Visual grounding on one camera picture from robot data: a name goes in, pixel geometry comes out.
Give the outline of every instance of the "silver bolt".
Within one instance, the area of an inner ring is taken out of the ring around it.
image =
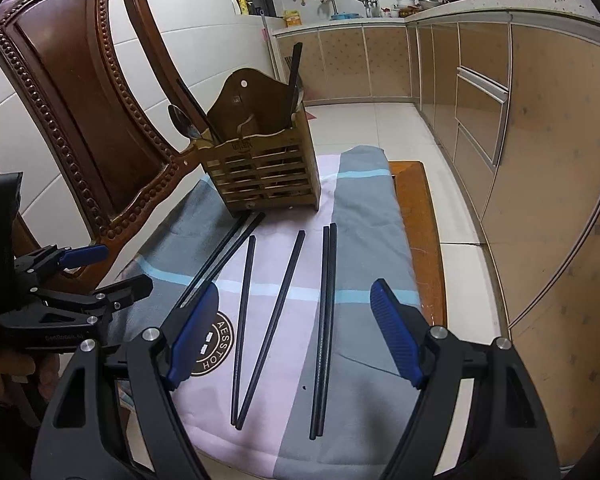
[[[80,350],[83,352],[91,352],[94,348],[96,348],[96,342],[93,339],[85,339],[80,343]]]
[[[157,328],[147,328],[142,332],[142,339],[145,341],[155,341],[160,337],[160,331]]]
[[[509,350],[511,348],[511,341],[509,341],[506,337],[499,337],[496,339],[496,346],[500,350]]]
[[[444,339],[449,335],[449,330],[443,326],[436,325],[431,327],[429,333],[433,339]]]

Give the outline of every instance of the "yellow bottle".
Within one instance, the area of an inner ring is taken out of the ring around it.
[[[247,7],[247,0],[238,0],[238,5],[240,5],[241,14],[249,13],[249,7]]]

